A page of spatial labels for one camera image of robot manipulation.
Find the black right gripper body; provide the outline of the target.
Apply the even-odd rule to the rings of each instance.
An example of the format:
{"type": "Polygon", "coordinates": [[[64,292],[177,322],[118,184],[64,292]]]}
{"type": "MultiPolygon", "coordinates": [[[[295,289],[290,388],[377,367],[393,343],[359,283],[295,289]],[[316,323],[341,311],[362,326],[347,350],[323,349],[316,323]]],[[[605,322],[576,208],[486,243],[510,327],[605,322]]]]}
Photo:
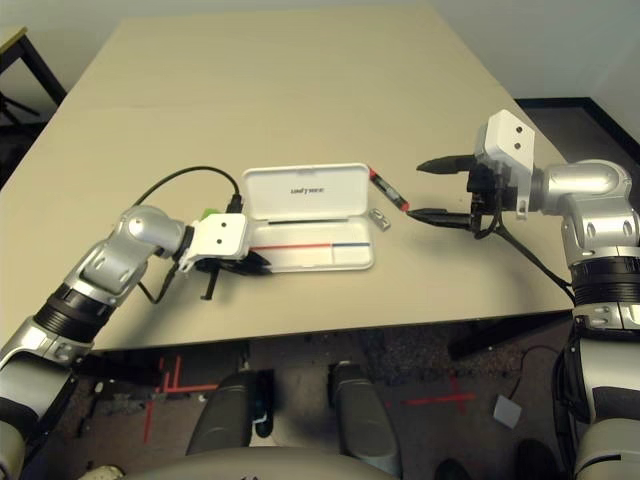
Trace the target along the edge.
{"type": "Polygon", "coordinates": [[[477,163],[469,171],[470,231],[474,235],[491,234],[500,224],[502,213],[516,209],[517,188],[509,185],[510,177],[511,168],[503,163],[492,167],[477,163]]]}

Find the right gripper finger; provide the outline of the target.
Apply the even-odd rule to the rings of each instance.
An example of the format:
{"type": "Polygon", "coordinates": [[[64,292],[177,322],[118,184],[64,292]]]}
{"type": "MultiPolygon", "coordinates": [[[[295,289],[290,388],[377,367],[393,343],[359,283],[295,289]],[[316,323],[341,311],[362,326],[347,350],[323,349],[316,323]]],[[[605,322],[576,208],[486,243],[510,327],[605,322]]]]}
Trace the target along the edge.
{"type": "Polygon", "coordinates": [[[470,171],[474,166],[474,155],[450,155],[425,161],[417,166],[417,170],[430,174],[457,174],[470,171]]]}
{"type": "Polygon", "coordinates": [[[421,223],[441,228],[469,229],[471,215],[468,213],[452,213],[446,209],[421,208],[409,210],[406,214],[421,223]]]}

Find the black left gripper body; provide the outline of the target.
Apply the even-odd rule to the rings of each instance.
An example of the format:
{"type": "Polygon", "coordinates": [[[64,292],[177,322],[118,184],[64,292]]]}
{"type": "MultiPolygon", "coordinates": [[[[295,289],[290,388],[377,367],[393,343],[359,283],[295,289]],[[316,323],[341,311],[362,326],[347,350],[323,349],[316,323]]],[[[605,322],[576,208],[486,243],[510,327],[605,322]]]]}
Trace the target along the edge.
{"type": "Polygon", "coordinates": [[[212,300],[219,274],[222,270],[242,275],[241,264],[237,261],[207,258],[196,263],[196,270],[209,275],[209,281],[201,300],[212,300]]]}

